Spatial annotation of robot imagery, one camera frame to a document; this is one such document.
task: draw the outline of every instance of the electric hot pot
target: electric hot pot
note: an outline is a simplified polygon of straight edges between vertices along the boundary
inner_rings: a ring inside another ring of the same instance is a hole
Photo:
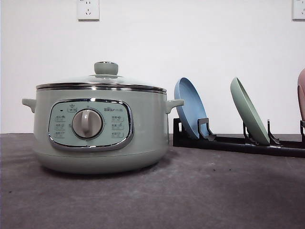
[[[118,76],[97,62],[95,75],[36,86],[23,99],[34,117],[33,150],[50,169],[78,174],[123,172],[156,163],[169,145],[167,114],[183,100],[160,87]]]

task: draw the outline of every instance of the dish rack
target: dish rack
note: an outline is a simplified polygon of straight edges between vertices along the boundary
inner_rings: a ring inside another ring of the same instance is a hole
[[[179,118],[173,120],[173,146],[234,151],[249,154],[265,154],[273,156],[291,156],[305,158],[305,122],[300,121],[300,131],[302,141],[286,141],[275,138],[270,131],[270,121],[268,120],[268,136],[270,138],[270,145],[263,146],[257,143],[243,124],[244,136],[219,136],[213,134],[209,128],[209,118],[201,118],[197,120],[199,139],[191,139],[181,124],[179,129]],[[201,131],[201,126],[206,124],[209,135],[204,136]]]

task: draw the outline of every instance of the pot handle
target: pot handle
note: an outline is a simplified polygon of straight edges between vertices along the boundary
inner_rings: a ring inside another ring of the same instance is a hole
[[[174,99],[174,100],[166,101],[165,112],[167,114],[169,114],[174,107],[183,106],[183,105],[184,105],[184,100],[183,99]]]
[[[33,113],[35,113],[36,99],[22,99],[22,104],[30,107]]]

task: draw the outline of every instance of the blue plate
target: blue plate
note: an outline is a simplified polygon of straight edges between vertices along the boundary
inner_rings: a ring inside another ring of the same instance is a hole
[[[174,96],[184,100],[184,105],[176,109],[186,132],[191,138],[199,139],[197,120],[206,118],[206,113],[195,87],[187,78],[181,78],[175,86]],[[209,135],[206,124],[202,124],[201,130],[204,136]]]

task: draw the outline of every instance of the green plate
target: green plate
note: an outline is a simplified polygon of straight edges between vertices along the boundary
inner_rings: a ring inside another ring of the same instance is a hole
[[[230,89],[238,113],[254,140],[265,146],[270,145],[266,128],[237,77],[232,80]]]

